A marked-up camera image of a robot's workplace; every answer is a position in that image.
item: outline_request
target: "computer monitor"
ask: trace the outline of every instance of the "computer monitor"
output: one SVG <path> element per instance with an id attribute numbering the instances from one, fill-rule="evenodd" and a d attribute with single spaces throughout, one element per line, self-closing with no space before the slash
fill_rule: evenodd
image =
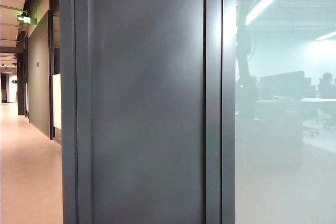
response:
<path id="1" fill-rule="evenodd" d="M 304 71 L 276 74 L 260 78 L 263 88 L 270 90 L 273 96 L 302 99 L 306 92 L 307 80 Z"/>

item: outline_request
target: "green exit sign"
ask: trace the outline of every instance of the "green exit sign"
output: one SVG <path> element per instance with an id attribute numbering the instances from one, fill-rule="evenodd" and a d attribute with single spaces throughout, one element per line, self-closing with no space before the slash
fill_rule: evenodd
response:
<path id="1" fill-rule="evenodd" d="M 17 21 L 31 25 L 37 25 L 37 20 L 35 18 L 26 17 L 23 15 L 17 15 Z"/>

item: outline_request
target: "metal door frame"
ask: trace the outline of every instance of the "metal door frame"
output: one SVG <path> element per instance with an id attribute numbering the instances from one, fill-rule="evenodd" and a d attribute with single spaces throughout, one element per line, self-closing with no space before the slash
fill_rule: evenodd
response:
<path id="1" fill-rule="evenodd" d="M 90 224 L 91 0 L 59 2 L 64 223 Z M 235 223 L 235 31 L 236 0 L 204 0 L 206 223 Z"/>

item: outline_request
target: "ceiling beam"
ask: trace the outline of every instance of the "ceiling beam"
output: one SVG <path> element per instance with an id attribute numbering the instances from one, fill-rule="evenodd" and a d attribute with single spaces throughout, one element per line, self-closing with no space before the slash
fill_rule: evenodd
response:
<path id="1" fill-rule="evenodd" d="M 8 24 L 8 23 L 0 23 L 0 26 L 11 26 L 11 27 L 19 27 L 19 25 Z"/>
<path id="2" fill-rule="evenodd" d="M 0 5 L 0 8 L 8 9 L 8 10 L 16 10 L 18 12 L 23 12 L 22 9 L 11 7 L 11 6 L 6 6 L 6 5 Z"/>
<path id="3" fill-rule="evenodd" d="M 0 53 L 23 54 L 23 47 L 0 47 Z"/>
<path id="4" fill-rule="evenodd" d="M 0 39 L 2 41 L 13 41 L 13 42 L 20 42 L 19 40 L 17 39 Z"/>

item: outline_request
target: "glass door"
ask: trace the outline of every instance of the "glass door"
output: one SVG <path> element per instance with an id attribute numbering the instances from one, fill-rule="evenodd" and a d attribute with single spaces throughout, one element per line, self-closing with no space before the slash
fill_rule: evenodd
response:
<path id="1" fill-rule="evenodd" d="M 237 0 L 236 223 L 336 221 L 336 1 Z"/>

